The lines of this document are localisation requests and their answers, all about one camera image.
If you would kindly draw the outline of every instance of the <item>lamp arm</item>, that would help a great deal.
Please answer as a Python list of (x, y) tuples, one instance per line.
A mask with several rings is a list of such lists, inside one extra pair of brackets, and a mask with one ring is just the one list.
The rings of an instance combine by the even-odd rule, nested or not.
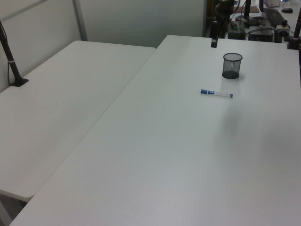
[(5, 35), (5, 32), (4, 32), (1, 21), (0, 21), (0, 41), (1, 41), (2, 47), (4, 49), (4, 52), (6, 54), (6, 57), (8, 59), (8, 63), (10, 65), (10, 68), (11, 68), (13, 74), (14, 74), (14, 77), (15, 77), (15, 82), (13, 82), (11, 85), (20, 87), (20, 86), (24, 85), (26, 82), (28, 82), (28, 79), (24, 79), (20, 76), (17, 65), (15, 63), (13, 55), (10, 51), (9, 46), (8, 46), (8, 40), (7, 40), (7, 37)]

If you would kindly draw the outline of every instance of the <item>white wall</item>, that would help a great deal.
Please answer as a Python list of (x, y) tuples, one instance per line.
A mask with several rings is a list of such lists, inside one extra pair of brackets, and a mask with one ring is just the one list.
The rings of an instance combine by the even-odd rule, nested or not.
[(39, 1), (40, 0), (0, 0), (0, 20)]
[(168, 35), (203, 36), (206, 0), (78, 0), (89, 41), (158, 47)]
[[(80, 40), (72, 0), (47, 0), (2, 24), (22, 77), (71, 42)], [(0, 92), (7, 87), (7, 58), (0, 46)]]

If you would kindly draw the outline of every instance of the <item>computer mouse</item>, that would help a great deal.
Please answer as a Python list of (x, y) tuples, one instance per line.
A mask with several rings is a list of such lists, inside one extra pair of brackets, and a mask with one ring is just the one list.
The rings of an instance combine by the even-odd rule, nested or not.
[(283, 12), (283, 13), (292, 13), (293, 9), (292, 8), (284, 8), (283, 10), (281, 10), (281, 12)]

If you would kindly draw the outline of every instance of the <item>desk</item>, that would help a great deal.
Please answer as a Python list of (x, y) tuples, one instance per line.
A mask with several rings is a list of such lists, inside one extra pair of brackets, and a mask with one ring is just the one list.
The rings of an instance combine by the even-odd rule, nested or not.
[(0, 193), (29, 201), (153, 52), (76, 41), (2, 92)]
[[(210, 45), (167, 36), (11, 226), (298, 225), (298, 52)], [(222, 77), (229, 52), (236, 80)]]
[[(291, 31), (294, 32), (296, 28), (296, 23), (299, 15), (301, 7), (301, 1), (300, 0), (289, 0), (288, 2), (281, 2), (279, 7), (276, 7), (279, 11), (279, 13), (283, 16), (285, 20), (287, 20), (288, 25), (291, 27)], [(292, 8), (292, 13), (283, 13), (281, 12), (284, 8)]]

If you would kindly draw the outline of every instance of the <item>wire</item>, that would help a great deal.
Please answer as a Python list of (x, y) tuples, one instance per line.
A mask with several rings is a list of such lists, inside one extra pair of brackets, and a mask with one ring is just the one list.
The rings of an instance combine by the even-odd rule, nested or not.
[(301, 78), (301, 53), (300, 53), (300, 43), (298, 43), (298, 53), (299, 53), (299, 72), (300, 72), (300, 78)]
[(241, 7), (241, 10), (240, 10), (240, 21), (239, 21), (239, 28), (240, 28), (240, 29), (241, 29), (241, 22), (242, 22), (241, 17), (242, 17), (242, 13), (243, 13), (243, 7), (244, 7), (245, 4), (246, 4), (246, 1), (244, 2), (244, 4), (243, 4), (242, 7)]
[[(8, 37), (6, 35), (5, 29), (4, 29), (1, 21), (0, 21), (0, 27), (1, 27), (1, 30), (3, 31), (4, 35), (5, 35), (5, 39), (6, 39), (6, 42), (7, 42), (8, 41)], [(9, 81), (9, 62), (8, 62), (8, 84), (9, 84), (9, 86), (11, 86), (10, 81)]]
[(8, 62), (8, 84), (11, 86), (10, 81), (9, 81), (9, 62)]
[(1, 21), (0, 21), (0, 27), (1, 27), (1, 30), (3, 31), (4, 35), (5, 35), (6, 41), (8, 41), (8, 37), (7, 37), (7, 35), (6, 35), (6, 32), (5, 32), (5, 30), (4, 30), (4, 27), (3, 27), (2, 23), (1, 23)]
[(235, 13), (237, 12), (239, 5), (240, 5), (240, 0), (238, 0), (238, 3), (237, 3), (237, 6), (236, 6), (236, 9), (234, 10), (233, 14), (235, 14)]
[[(232, 20), (233, 17), (235, 16), (236, 11), (238, 10), (239, 4), (240, 4), (240, 1), (238, 2), (238, 6), (236, 7), (235, 11), (233, 12), (233, 16), (232, 16), (231, 20)], [(241, 14), (242, 14), (243, 7), (244, 7), (245, 4), (246, 4), (246, 1), (244, 2), (243, 6), (241, 7), (240, 16), (241, 16)]]
[(246, 33), (246, 35), (251, 34), (253, 32), (263, 31), (263, 30), (273, 30), (274, 33), (276, 32), (276, 30), (274, 28), (259, 28), (259, 29), (255, 29), (255, 30), (252, 30), (252, 31)]

